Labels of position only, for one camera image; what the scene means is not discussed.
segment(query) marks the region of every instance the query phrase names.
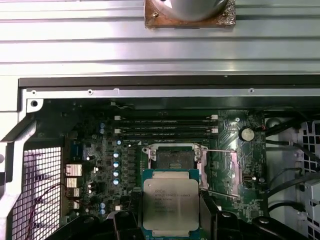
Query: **ventilation grille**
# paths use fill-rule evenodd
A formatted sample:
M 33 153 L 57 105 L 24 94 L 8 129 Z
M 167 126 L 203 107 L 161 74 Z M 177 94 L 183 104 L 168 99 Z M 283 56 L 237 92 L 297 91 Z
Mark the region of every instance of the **ventilation grille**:
M 24 151 L 22 180 L 12 213 L 12 240 L 44 240 L 59 228 L 61 148 Z
M 303 147 L 318 156 L 320 153 L 320 121 L 304 124 L 303 128 Z M 310 157 L 305 153 L 303 154 L 303 160 L 305 172 L 316 172 L 317 165 L 315 161 L 310 160 Z
M 319 157 L 320 153 L 320 121 L 302 124 L 303 147 Z M 304 171 L 306 173 L 316 172 L 316 162 L 303 153 Z M 320 240 L 320 224 L 314 219 L 307 218 L 307 233 L 310 240 Z

